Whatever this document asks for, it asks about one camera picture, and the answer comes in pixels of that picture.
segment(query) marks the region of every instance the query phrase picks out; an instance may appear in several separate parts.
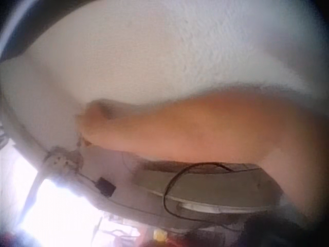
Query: black cable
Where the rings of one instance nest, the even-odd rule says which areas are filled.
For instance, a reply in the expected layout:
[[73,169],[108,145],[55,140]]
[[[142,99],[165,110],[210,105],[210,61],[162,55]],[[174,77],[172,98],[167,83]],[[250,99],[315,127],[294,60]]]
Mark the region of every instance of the black cable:
[[190,220],[190,221],[196,221],[196,222],[204,222],[204,223],[208,223],[208,224],[211,224],[211,225],[217,225],[217,226],[220,226],[224,229],[227,229],[229,231],[232,231],[232,232],[241,232],[241,230],[236,230],[236,229],[231,229],[223,224],[218,224],[217,222],[214,222],[214,221],[208,221],[208,220],[202,220],[202,219],[193,219],[193,218],[189,218],[189,217],[184,217],[184,216],[181,216],[181,215],[178,215],[176,213],[173,213],[172,211],[170,211],[167,207],[167,204],[166,204],[166,198],[167,198],[167,195],[168,193],[171,191],[171,189],[173,188],[173,186],[176,184],[176,182],[178,181],[178,179],[180,179],[184,174],[186,174],[189,170],[191,170],[192,168],[195,168],[195,167],[198,167],[198,166],[206,166],[206,165],[213,165],[213,166],[218,166],[218,167],[221,167],[229,172],[234,172],[232,169],[224,166],[223,164],[221,163],[215,163],[215,162],[207,162],[207,163],[196,163],[196,164],[193,164],[193,165],[190,165],[188,167],[185,167],[184,169],[182,169],[180,172],[178,172],[168,183],[168,185],[166,186],[165,190],[164,190],[164,193],[163,193],[163,196],[162,196],[162,204],[163,204],[163,207],[165,209],[165,211],[178,218],[178,219],[182,219],[182,220]]

